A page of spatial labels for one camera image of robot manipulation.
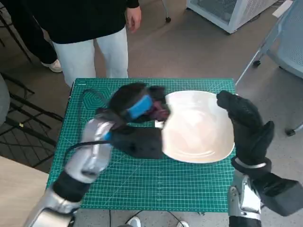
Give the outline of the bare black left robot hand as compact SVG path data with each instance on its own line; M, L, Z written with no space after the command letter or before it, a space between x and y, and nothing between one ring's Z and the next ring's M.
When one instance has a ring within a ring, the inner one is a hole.
M111 97L108 108L126 122L164 122L170 115L165 87L136 82L121 86Z

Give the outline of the person's left hand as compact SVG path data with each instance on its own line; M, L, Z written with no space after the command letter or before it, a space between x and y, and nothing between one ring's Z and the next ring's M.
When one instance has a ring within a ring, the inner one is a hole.
M142 19L141 8L138 6L136 8L127 8L126 9L126 21L128 30L132 33L136 32L140 25Z

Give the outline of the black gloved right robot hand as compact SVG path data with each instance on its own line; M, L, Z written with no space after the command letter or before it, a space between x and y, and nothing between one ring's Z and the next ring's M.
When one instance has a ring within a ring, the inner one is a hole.
M273 121L263 123L258 108L239 95L223 90L216 98L218 106L227 111L233 125L236 148L233 167L244 174L254 169L269 172L271 161L266 155L274 137Z

